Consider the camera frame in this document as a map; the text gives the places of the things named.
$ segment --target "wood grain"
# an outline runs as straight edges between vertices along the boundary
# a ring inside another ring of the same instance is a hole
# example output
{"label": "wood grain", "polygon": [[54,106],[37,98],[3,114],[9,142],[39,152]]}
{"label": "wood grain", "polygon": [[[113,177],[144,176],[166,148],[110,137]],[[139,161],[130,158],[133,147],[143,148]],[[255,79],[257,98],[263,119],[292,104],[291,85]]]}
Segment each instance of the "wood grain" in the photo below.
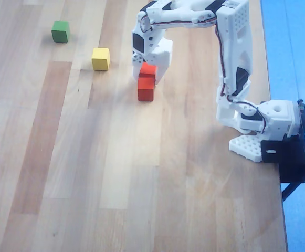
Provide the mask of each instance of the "wood grain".
{"label": "wood grain", "polygon": [[39,213],[71,65],[71,62],[48,65],[12,205],[13,213]]}
{"label": "wood grain", "polygon": [[[147,2],[0,0],[0,252],[287,251],[277,168],[230,152],[239,133],[215,119],[214,30],[168,29],[172,64],[137,101],[131,31]],[[250,20],[259,103],[260,0]],[[109,71],[92,70],[95,47]]]}

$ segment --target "robotic arm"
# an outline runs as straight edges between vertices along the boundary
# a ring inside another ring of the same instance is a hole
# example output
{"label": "robotic arm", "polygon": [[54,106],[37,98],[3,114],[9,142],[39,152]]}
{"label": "robotic arm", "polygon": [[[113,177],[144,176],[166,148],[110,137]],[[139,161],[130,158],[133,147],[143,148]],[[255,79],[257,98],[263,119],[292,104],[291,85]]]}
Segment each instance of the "robotic arm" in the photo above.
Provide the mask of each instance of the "robotic arm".
{"label": "robotic arm", "polygon": [[270,100],[260,105],[246,101],[253,72],[253,45],[248,0],[158,0],[137,14],[132,31],[133,76],[137,80],[143,61],[157,66],[158,82],[171,64],[172,41],[167,28],[215,26],[220,45],[217,120],[242,134],[230,140],[229,150],[254,162],[278,159],[282,146],[273,142],[304,139],[302,101]]}

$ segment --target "orange cube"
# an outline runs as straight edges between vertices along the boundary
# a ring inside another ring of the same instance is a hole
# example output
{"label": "orange cube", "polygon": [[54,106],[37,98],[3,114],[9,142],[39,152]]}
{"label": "orange cube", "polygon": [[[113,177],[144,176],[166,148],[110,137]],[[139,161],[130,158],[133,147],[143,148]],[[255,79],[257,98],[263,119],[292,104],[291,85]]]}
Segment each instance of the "orange cube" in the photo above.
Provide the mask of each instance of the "orange cube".
{"label": "orange cube", "polygon": [[156,79],[157,67],[151,66],[146,62],[143,62],[139,77],[151,77]]}
{"label": "orange cube", "polygon": [[153,101],[155,78],[139,77],[138,78],[138,100]]}

